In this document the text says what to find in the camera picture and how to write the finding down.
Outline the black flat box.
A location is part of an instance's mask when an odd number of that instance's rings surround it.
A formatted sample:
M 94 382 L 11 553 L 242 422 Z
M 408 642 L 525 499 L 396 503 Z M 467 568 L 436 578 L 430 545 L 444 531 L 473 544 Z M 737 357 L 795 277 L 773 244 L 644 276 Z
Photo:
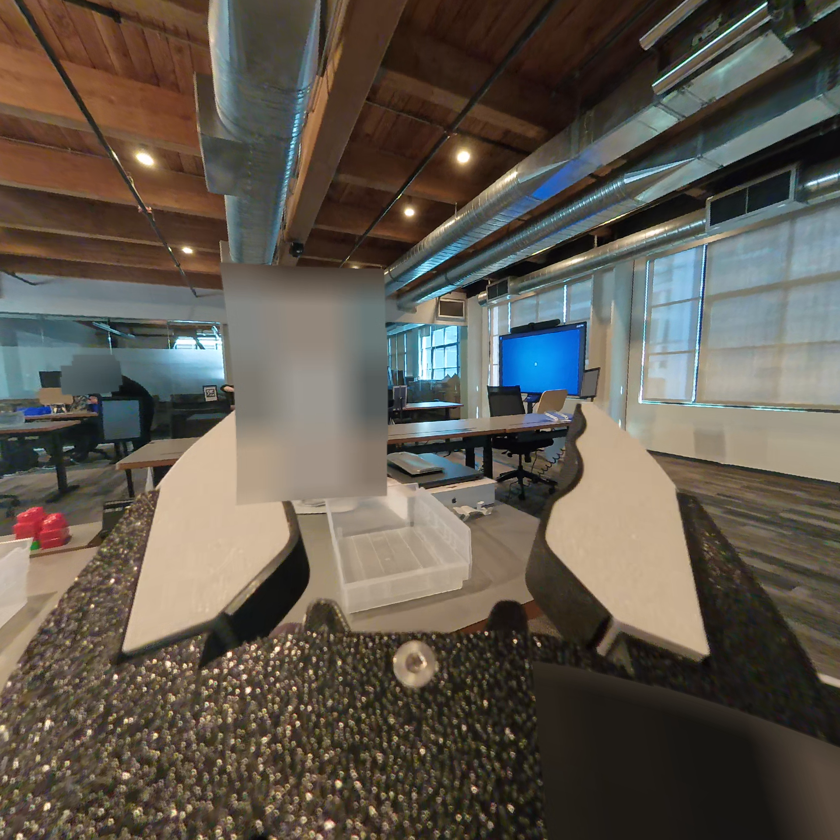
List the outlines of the black flat box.
M 403 485 L 417 485 L 418 487 L 428 489 L 430 487 L 440 487 L 449 483 L 457 483 L 461 481 L 470 481 L 482 478 L 480 472 L 463 464 L 456 463 L 447 458 L 434 455 L 422 454 L 431 459 L 436 456 L 437 462 L 444 466 L 445 472 L 436 473 L 428 476 L 412 477 L 401 473 L 397 469 L 390 467 L 387 464 L 386 472 L 389 478 Z

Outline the black office chair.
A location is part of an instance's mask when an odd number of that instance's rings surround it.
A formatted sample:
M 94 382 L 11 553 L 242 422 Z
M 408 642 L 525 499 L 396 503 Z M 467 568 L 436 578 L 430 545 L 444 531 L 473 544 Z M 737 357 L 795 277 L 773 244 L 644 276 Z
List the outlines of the black office chair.
M 504 417 L 525 415 L 526 409 L 522 402 L 521 392 L 517 385 L 512 386 L 492 386 L 487 387 L 488 405 L 491 417 Z M 502 482 L 509 479 L 516 479 L 519 485 L 519 495 L 521 499 L 525 497 L 524 480 L 528 478 L 531 483 L 540 483 L 549 487 L 549 494 L 553 493 L 557 483 L 554 479 L 544 478 L 538 476 L 532 471 L 526 470 L 522 461 L 530 460 L 539 449 L 549 447 L 554 441 L 554 437 L 550 433 L 533 433 L 524 435 L 507 435 L 491 437 L 485 447 L 485 466 L 491 467 L 492 449 L 502 450 L 509 456 L 518 457 L 518 467 L 500 474 L 497 482 Z

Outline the window with white blind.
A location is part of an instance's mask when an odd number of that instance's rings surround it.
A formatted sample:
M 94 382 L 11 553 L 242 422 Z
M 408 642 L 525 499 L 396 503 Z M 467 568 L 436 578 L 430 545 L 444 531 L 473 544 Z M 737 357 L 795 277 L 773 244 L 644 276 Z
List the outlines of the window with white blind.
M 640 401 L 837 411 L 838 202 L 648 261 Z

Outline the blue display screen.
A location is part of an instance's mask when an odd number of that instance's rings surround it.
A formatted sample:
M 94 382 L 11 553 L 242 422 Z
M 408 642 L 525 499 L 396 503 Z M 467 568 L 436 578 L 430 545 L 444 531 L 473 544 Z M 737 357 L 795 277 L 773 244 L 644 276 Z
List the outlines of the blue display screen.
M 580 394 L 585 371 L 586 322 L 502 335 L 498 339 L 498 384 L 521 393 Z

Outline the wall air vent grille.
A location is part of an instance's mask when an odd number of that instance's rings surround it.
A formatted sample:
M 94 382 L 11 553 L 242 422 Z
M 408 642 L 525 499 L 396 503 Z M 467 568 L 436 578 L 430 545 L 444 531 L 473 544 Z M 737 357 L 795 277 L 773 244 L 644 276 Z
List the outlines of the wall air vent grille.
M 797 205 L 800 167 L 789 165 L 776 172 L 720 192 L 706 204 L 706 230 L 722 230 L 747 219 L 760 219 Z

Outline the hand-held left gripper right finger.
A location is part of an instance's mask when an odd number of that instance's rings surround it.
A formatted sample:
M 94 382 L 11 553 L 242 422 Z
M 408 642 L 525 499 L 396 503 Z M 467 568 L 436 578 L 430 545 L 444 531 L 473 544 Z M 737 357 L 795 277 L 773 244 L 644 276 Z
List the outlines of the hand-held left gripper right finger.
M 628 637 L 710 654 L 676 487 L 593 403 L 574 410 L 525 580 L 565 641 L 603 656 Z

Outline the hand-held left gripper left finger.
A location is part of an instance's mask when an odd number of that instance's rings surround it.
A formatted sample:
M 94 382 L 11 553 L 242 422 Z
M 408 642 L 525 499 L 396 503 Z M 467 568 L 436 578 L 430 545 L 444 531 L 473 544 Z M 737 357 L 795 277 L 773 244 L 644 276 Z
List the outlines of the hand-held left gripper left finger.
M 186 450 L 158 495 L 121 654 L 205 635 L 201 664 L 267 637 L 310 577 L 289 502 L 237 503 L 235 415 Z

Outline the long brown desk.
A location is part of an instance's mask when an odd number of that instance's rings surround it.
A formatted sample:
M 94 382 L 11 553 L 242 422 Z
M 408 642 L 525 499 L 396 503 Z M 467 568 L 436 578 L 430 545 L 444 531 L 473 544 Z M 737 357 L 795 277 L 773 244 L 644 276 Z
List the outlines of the long brown desk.
M 491 440 L 502 436 L 544 432 L 554 438 L 566 435 L 572 422 L 563 414 L 522 414 L 451 421 L 406 423 L 388 426 L 387 453 L 416 454 L 465 452 L 465 463 L 476 467 L 476 449 L 482 448 L 485 477 L 493 478 Z

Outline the computer monitor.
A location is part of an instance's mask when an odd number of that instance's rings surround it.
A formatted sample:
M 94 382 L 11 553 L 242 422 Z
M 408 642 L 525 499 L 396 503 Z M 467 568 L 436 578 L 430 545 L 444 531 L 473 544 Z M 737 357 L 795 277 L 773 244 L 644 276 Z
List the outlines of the computer monitor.
M 100 410 L 101 439 L 105 443 L 125 443 L 141 438 L 141 402 L 137 398 L 103 396 Z

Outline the silver laptop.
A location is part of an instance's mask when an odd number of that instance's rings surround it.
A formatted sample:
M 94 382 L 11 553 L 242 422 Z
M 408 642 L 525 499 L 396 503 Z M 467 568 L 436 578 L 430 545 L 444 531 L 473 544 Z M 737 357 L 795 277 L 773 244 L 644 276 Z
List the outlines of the silver laptop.
M 443 473 L 446 469 L 438 463 L 436 456 L 431 456 L 430 459 L 425 455 L 418 455 L 405 451 L 389 454 L 386 462 L 388 466 L 412 477 Z

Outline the red toy block stack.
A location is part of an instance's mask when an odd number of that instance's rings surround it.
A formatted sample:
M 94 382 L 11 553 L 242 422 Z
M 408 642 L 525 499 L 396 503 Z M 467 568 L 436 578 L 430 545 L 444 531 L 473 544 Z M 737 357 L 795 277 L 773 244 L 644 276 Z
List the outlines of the red toy block stack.
M 32 551 L 57 549 L 70 541 L 70 526 L 61 512 L 47 513 L 42 507 L 30 507 L 17 514 L 14 537 L 31 539 Z

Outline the white cardboard box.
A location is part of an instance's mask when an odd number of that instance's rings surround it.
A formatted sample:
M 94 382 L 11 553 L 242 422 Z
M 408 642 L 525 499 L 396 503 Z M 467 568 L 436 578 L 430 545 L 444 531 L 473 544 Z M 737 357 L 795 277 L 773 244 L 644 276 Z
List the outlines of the white cardboard box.
M 494 479 L 479 478 L 430 487 L 427 491 L 447 508 L 469 507 L 483 509 L 497 503 L 497 483 Z

